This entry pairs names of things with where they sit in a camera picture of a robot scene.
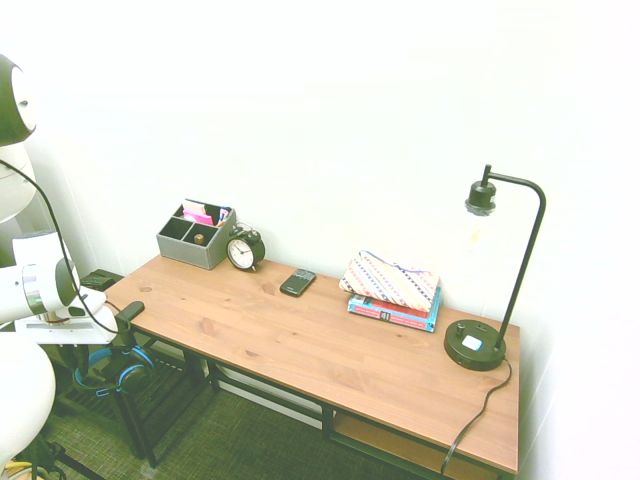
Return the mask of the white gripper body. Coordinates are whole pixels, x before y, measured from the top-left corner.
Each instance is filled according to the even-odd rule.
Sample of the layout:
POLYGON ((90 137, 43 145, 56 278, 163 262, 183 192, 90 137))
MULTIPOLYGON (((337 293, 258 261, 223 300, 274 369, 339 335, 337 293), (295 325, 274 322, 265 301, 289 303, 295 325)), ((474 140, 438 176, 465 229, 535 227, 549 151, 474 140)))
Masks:
POLYGON ((15 331, 26 338, 46 345, 105 345, 112 334, 91 320, 76 319, 51 324, 37 318, 14 322, 15 331))

